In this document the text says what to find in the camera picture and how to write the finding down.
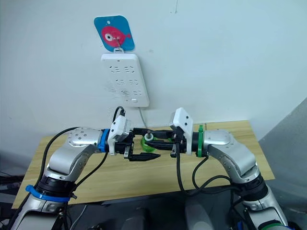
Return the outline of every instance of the white wall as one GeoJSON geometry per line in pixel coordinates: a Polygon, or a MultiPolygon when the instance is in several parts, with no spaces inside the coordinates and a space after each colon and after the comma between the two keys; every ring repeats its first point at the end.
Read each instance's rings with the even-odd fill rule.
{"type": "MultiPolygon", "coordinates": [[[[249,119],[262,138],[306,97],[307,3],[289,0],[1,0],[1,158],[27,166],[45,135],[108,127],[97,16],[124,15],[151,100],[150,126],[249,119]]],[[[138,111],[127,116],[141,126],[138,111]]]]}

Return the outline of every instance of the green object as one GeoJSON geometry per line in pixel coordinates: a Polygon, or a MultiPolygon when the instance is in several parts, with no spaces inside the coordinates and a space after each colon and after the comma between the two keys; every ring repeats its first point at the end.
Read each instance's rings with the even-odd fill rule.
{"type": "Polygon", "coordinates": [[[283,225],[280,223],[269,224],[265,226],[264,228],[262,228],[261,230],[269,230],[271,227],[274,227],[274,226],[283,226],[283,225]]]}
{"type": "Polygon", "coordinates": [[[145,143],[145,138],[142,137],[141,139],[141,146],[142,146],[142,149],[145,151],[145,152],[153,152],[155,151],[155,148],[153,147],[150,147],[149,145],[146,145],[145,143]]]}
{"type": "Polygon", "coordinates": [[[197,157],[202,157],[203,127],[200,125],[198,129],[198,149],[197,157]]]}

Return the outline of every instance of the power strip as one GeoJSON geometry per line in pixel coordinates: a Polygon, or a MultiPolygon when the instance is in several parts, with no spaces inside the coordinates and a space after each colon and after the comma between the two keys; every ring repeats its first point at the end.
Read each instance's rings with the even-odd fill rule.
{"type": "Polygon", "coordinates": [[[125,106],[147,107],[149,105],[140,62],[135,54],[103,54],[101,60],[125,106]]]}

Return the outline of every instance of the wooden table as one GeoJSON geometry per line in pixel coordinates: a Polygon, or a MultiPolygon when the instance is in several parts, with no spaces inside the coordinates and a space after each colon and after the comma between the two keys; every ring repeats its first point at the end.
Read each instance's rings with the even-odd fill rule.
{"type": "MultiPolygon", "coordinates": [[[[274,179],[270,166],[257,142],[255,135],[248,121],[221,122],[204,124],[207,130],[227,129],[235,138],[245,144],[256,156],[261,174],[265,180],[274,179]]],[[[12,208],[17,208],[27,192],[25,187],[28,184],[34,185],[39,175],[43,151],[46,144],[52,137],[42,138],[36,154],[25,174],[21,188],[18,191],[12,208]]],[[[51,154],[58,149],[65,141],[66,136],[59,137],[49,149],[47,162],[51,154]]],[[[134,153],[140,153],[140,138],[134,139],[134,153]]],[[[102,167],[90,176],[76,190],[77,199],[71,199],[70,204],[97,202],[111,199],[119,199],[134,196],[152,195],[179,191],[176,174],[176,159],[170,157],[170,151],[156,151],[161,157],[146,162],[129,162],[123,155],[108,156],[102,167]]],[[[102,160],[104,154],[94,154],[88,161],[79,179],[88,174],[102,160]]],[[[192,156],[181,155],[181,177],[185,189],[192,189],[192,171],[198,162],[201,161],[193,153],[192,156]]],[[[198,169],[196,182],[202,184],[204,181],[215,175],[226,175],[222,165],[213,157],[198,169]]],[[[228,184],[224,179],[218,179],[209,186],[228,184]]]]}

